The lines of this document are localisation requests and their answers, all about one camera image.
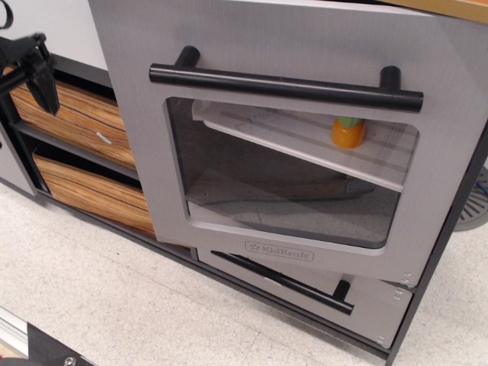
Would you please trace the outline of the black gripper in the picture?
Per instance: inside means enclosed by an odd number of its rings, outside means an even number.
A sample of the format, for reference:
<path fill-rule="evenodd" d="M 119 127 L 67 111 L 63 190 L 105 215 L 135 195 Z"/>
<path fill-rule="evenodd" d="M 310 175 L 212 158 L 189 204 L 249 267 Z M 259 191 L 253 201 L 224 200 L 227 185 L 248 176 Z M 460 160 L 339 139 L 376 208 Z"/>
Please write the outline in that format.
<path fill-rule="evenodd" d="M 39 106 L 56 115 L 59 99 L 53 77 L 53 58 L 45 46 L 46 39 L 42 33 L 17 40 L 1 39 L 1 71 L 7 66 L 17 66 L 1 77 L 1 96 L 25 83 Z"/>

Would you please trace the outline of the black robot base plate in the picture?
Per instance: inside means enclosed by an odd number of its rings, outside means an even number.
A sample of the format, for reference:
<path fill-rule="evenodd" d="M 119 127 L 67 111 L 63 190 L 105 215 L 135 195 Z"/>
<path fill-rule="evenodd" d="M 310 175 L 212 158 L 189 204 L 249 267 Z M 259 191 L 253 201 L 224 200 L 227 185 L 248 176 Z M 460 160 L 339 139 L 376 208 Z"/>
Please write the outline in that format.
<path fill-rule="evenodd" d="M 21 357 L 1 356 L 1 365 L 95 365 L 36 326 L 1 324 L 1 343 Z"/>

